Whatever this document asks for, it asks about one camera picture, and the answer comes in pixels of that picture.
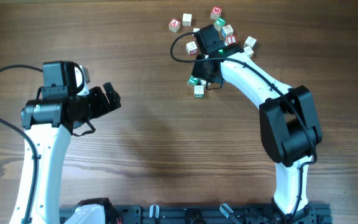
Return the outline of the green J block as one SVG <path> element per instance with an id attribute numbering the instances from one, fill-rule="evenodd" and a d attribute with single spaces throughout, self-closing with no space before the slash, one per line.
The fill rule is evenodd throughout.
<path id="1" fill-rule="evenodd" d="M 194 86 L 199 85 L 199 82 L 200 82 L 199 78 L 190 76 L 187 81 L 187 85 L 193 88 Z"/>

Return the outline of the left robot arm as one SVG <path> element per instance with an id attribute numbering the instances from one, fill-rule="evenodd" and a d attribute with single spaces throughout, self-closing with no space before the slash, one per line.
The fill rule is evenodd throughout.
<path id="1" fill-rule="evenodd" d="M 120 108 L 107 82 L 67 96 L 66 87 L 46 88 L 50 98 L 30 100 L 22 110 L 25 154 L 11 223 L 59 223 L 63 162 L 73 130 Z"/>

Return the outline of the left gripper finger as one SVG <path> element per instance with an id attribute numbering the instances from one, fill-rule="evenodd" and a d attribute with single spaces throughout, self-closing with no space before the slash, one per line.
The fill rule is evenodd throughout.
<path id="1" fill-rule="evenodd" d="M 114 88 L 112 87 L 111 82 L 106 82 L 103 85 L 103 88 L 105 90 L 105 95 L 106 96 L 115 96 L 116 95 L 116 91 L 114 90 Z"/>
<path id="2" fill-rule="evenodd" d="M 106 98 L 108 100 L 109 111 L 114 111 L 121 107 L 121 97 L 116 91 L 107 91 Z"/>

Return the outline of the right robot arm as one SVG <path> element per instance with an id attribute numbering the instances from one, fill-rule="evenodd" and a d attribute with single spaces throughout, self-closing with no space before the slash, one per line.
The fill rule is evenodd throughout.
<path id="1" fill-rule="evenodd" d="M 197 55 L 192 75 L 207 83 L 234 85 L 259 110 L 261 142 L 275 163 L 276 189 L 269 211 L 248 214 L 245 220 L 318 223 L 315 206 L 306 196 L 308 168 L 316 163 L 316 146 L 322 140 L 309 89 L 277 81 L 237 44 L 214 44 L 211 52 Z"/>

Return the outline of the red I block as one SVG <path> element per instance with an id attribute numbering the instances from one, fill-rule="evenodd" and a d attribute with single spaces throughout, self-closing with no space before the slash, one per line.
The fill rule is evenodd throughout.
<path id="1" fill-rule="evenodd" d="M 235 44 L 237 42 L 236 36 L 235 35 L 229 35 L 226 37 L 225 39 L 225 43 L 227 45 L 231 45 L 231 44 Z"/>

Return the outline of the green edged picture block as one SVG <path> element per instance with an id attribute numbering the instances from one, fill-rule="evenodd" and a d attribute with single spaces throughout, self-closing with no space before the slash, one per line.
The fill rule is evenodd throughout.
<path id="1" fill-rule="evenodd" d="M 204 86 L 203 85 L 195 85 L 194 89 L 194 97 L 195 98 L 203 98 L 204 97 Z"/>

